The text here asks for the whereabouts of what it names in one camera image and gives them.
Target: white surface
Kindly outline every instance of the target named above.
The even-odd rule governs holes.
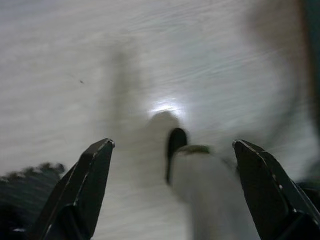
[[[112,138],[95,239],[186,239],[163,180],[177,120],[158,112],[225,157],[254,141],[294,179],[317,159],[294,0],[0,0],[0,23],[0,173]]]

